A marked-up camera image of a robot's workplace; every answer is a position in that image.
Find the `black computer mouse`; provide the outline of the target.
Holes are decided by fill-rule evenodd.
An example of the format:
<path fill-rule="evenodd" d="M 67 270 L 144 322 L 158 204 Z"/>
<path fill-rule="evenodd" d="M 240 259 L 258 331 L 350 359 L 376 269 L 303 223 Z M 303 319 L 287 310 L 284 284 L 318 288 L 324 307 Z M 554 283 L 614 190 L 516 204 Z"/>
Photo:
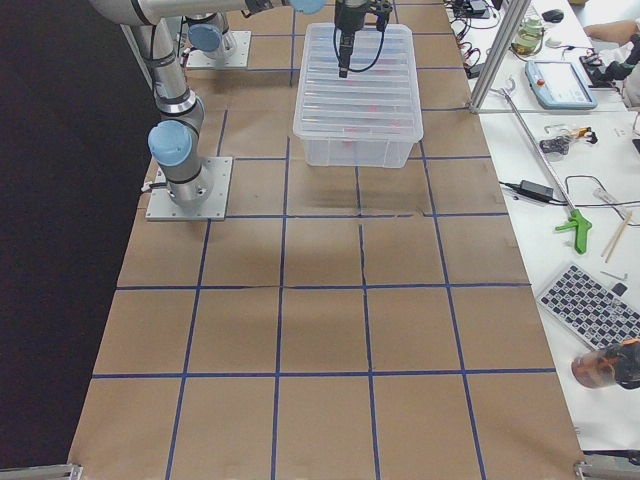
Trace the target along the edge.
<path fill-rule="evenodd" d="M 564 12 L 560 9 L 551 9 L 541 14 L 542 19 L 547 23 L 557 24 L 564 19 Z"/>

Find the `blue teach pendant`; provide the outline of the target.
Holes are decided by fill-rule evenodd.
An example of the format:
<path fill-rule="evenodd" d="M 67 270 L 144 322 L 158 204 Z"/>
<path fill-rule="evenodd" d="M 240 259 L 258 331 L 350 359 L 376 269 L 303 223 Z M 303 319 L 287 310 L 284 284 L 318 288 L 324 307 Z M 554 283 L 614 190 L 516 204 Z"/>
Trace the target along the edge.
<path fill-rule="evenodd" d="M 584 76 L 566 61 L 527 61 L 525 76 L 547 110 L 592 110 L 598 106 Z"/>

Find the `black power adapter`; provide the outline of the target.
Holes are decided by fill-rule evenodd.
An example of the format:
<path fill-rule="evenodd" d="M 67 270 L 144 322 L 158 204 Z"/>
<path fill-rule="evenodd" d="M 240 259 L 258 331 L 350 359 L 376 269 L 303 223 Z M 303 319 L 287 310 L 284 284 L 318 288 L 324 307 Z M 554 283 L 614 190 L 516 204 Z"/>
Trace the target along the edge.
<path fill-rule="evenodd" d="M 566 202 L 555 197 L 554 189 L 550 186 L 541 185 L 528 180 L 521 180 L 519 183 L 502 182 L 500 184 L 509 188 L 516 194 L 525 198 L 546 204 L 565 205 Z"/>

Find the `long reach grabber tool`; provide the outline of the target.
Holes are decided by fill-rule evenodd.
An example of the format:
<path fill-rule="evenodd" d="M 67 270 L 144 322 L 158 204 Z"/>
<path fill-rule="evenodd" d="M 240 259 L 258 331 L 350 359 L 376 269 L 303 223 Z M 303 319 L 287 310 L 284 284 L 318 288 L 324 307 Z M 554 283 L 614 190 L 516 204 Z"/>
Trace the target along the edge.
<path fill-rule="evenodd" d="M 529 129 L 528 125 L 526 124 L 522 114 L 517 109 L 513 99 L 511 98 L 511 93 L 515 89 L 516 89 L 516 82 L 512 76 L 509 76 L 508 79 L 506 80 L 506 84 L 503 87 L 499 89 L 491 88 L 491 91 L 493 93 L 500 94 L 505 99 L 512 113 L 515 115 L 519 125 L 524 131 L 527 139 L 529 140 L 529 143 L 531 144 L 534 153 L 537 155 L 538 159 L 540 160 L 542 165 L 545 167 L 546 171 L 548 172 L 548 174 L 550 175 L 550 177 L 552 178 L 552 180 L 554 181 L 556 186 L 559 188 L 560 192 L 564 197 L 564 201 L 567 204 L 569 217 L 565 224 L 556 227 L 555 230 L 556 231 L 574 230 L 575 231 L 574 249 L 578 254 L 585 254 L 587 252 L 588 233 L 589 233 L 589 230 L 592 228 L 592 224 L 589 220 L 587 220 L 582 215 L 580 210 L 573 203 L 567 189 L 563 186 L 562 181 L 560 180 L 559 176 L 551 166 L 549 160 L 546 157 L 546 154 L 542 151 L 539 143 L 537 142 L 533 133 Z"/>

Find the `wooden chopsticks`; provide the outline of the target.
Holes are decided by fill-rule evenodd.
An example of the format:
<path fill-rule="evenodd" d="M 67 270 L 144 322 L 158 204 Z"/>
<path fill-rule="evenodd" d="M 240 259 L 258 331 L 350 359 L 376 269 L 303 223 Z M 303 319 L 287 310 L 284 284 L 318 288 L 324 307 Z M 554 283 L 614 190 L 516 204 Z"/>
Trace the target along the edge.
<path fill-rule="evenodd" d="M 614 234 L 609 239 L 606 244 L 604 250 L 601 253 L 601 257 L 604 259 L 605 263 L 608 263 L 613 256 L 613 252 L 616 249 L 622 235 L 624 234 L 625 229 L 630 225 L 632 220 L 633 213 L 631 211 L 627 211 L 622 219 L 620 225 L 616 228 Z"/>

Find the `checkered calibration board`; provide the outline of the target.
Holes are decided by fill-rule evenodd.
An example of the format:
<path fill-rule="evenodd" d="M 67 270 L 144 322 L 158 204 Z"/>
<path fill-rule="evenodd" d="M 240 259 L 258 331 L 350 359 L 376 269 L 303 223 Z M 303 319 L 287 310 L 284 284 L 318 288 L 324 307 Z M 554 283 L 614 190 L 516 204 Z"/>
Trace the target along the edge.
<path fill-rule="evenodd" d="M 639 313 L 574 263 L 539 292 L 537 301 L 591 349 L 639 337 Z"/>

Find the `orange transparent bottle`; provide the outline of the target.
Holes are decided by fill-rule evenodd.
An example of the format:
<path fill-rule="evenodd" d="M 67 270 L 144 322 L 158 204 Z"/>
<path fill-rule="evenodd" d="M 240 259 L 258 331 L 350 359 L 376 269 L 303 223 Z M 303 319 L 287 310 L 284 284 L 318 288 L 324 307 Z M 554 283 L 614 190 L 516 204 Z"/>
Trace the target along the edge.
<path fill-rule="evenodd" d="M 597 389 L 614 384 L 626 390 L 639 387 L 639 339 L 633 338 L 586 353 L 571 363 L 574 378 Z"/>

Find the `aluminium frame post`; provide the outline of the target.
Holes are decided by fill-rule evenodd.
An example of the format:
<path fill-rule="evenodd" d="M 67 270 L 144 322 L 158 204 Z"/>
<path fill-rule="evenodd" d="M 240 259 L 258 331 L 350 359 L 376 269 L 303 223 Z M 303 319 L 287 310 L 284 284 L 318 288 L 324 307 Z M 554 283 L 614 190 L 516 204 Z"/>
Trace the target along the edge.
<path fill-rule="evenodd" d="M 483 70 L 477 78 L 476 84 L 471 92 L 469 109 L 473 113 L 480 112 L 482 104 L 529 5 L 530 0 L 515 0 L 509 2 L 506 13 L 502 16 L 502 22 L 498 28 L 490 52 L 485 60 Z"/>

